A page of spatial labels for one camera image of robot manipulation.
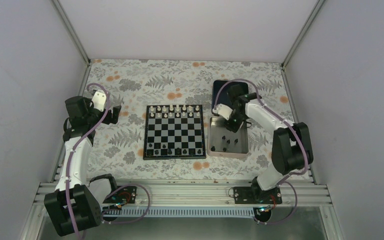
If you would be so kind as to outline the dark blue tin lid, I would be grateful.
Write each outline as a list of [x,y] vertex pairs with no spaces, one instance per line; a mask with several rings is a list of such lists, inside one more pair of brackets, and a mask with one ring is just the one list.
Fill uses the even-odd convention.
[[228,95],[231,87],[240,86],[241,90],[239,91],[241,95],[249,93],[249,86],[246,82],[230,82],[227,80],[215,80],[212,85],[212,102],[211,102],[211,113],[217,116],[214,111],[215,106],[219,104],[226,105],[230,109],[233,108],[231,99]]

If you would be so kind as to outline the metal tin tray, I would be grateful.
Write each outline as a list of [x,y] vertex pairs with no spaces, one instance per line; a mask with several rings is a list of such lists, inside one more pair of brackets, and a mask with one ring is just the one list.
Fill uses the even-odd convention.
[[237,132],[225,128],[223,117],[212,116],[208,122],[207,153],[212,157],[245,159],[250,154],[248,129],[242,124]]

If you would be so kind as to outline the black white chessboard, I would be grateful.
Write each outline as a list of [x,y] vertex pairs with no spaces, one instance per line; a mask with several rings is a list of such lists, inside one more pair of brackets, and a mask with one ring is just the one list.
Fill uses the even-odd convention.
[[[181,155],[175,149],[181,148]],[[146,114],[143,159],[205,159],[204,116],[200,118],[149,118]]]

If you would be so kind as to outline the black chess piece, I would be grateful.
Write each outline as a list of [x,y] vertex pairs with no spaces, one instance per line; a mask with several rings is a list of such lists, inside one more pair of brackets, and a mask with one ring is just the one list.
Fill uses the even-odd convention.
[[175,149],[174,153],[175,153],[176,156],[180,156],[182,154],[182,149],[178,147],[178,148]]

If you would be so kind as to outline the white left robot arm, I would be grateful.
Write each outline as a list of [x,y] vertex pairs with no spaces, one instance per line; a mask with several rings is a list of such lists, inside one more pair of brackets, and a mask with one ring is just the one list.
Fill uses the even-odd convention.
[[96,124],[116,124],[121,106],[108,109],[107,96],[74,96],[65,101],[69,127],[64,126],[64,164],[55,190],[44,197],[44,206],[56,233],[63,237],[101,224],[101,204],[119,197],[115,178],[103,174],[87,180],[87,165],[94,145]]

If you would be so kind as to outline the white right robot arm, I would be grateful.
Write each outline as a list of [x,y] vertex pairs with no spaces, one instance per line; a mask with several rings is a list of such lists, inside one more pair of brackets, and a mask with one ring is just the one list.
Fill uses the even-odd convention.
[[270,190],[284,183],[290,176],[303,175],[313,162],[313,150],[309,127],[303,122],[292,122],[272,110],[262,101],[258,92],[245,93],[239,84],[228,88],[231,107],[220,116],[231,132],[251,119],[272,136],[271,165],[251,182],[251,198],[258,204],[270,197]]

